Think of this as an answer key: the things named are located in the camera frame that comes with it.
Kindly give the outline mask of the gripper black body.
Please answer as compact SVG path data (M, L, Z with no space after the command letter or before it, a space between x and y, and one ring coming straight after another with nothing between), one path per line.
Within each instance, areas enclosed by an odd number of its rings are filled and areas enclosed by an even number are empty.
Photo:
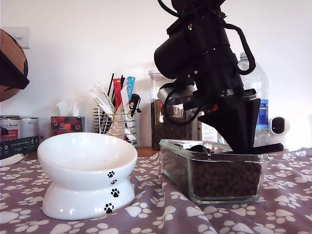
M227 90L232 90L234 99L242 99L244 94L242 75L247 75L255 69L255 59L247 49L245 54L249 60L249 71L240 70L236 55L229 45L224 45L209 51L198 68L195 76L197 91L195 98L201 105L218 104Z

